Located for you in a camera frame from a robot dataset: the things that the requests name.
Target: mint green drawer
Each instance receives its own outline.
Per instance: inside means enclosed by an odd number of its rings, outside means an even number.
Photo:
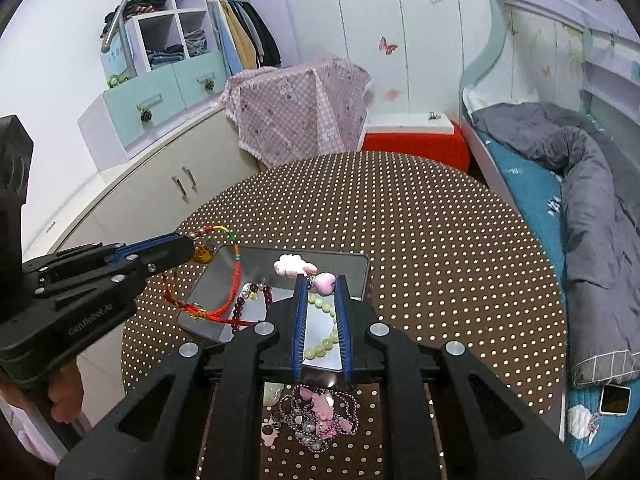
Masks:
[[[107,90],[104,102],[125,147],[186,108],[171,66],[140,74]],[[143,109],[151,112],[149,122],[141,120]]]
[[[226,71],[221,52],[191,57],[172,66],[187,108],[225,89]],[[207,80],[214,84],[210,91],[206,89]]]

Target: gray blanket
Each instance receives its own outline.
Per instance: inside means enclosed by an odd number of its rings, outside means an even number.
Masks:
[[[571,377],[640,375],[640,171],[584,115],[500,104],[473,115],[498,142],[561,173]]]

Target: polka dot tablecloth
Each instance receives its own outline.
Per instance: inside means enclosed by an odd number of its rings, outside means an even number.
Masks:
[[[212,224],[229,226],[241,244],[368,254],[367,300],[380,321],[436,347],[462,341],[540,415],[561,390],[566,331],[548,259],[516,212],[458,170],[399,153],[321,156],[233,186],[178,232]],[[188,297],[204,269],[182,266],[176,297]],[[163,292],[152,280],[126,324],[126,390],[190,338]],[[262,477],[384,476],[378,386],[351,393],[360,404],[356,436],[317,455],[283,428],[273,448],[262,447]]]

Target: bear print cloth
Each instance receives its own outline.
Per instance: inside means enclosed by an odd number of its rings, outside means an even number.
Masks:
[[[332,57],[283,70],[245,70],[228,80],[220,101],[238,125],[240,148],[274,168],[359,151],[369,81],[364,69]]]

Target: blue bedsheet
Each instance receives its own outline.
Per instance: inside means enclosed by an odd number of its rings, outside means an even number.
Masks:
[[[553,211],[547,205],[554,197],[562,197],[560,178],[499,144],[487,133],[477,133],[491,153],[524,221],[544,248],[556,272],[562,304],[565,304],[562,214],[554,212],[551,215]],[[640,408],[640,379],[625,386],[631,387],[629,412],[625,416],[598,414],[600,386],[567,392],[566,442],[587,473],[597,468],[611,453]]]

